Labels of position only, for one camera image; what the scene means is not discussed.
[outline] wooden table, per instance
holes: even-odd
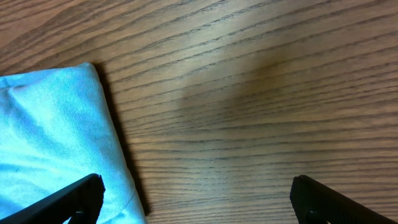
[[[299,174],[398,221],[395,0],[3,0],[0,40],[96,65],[149,223],[297,223]]]

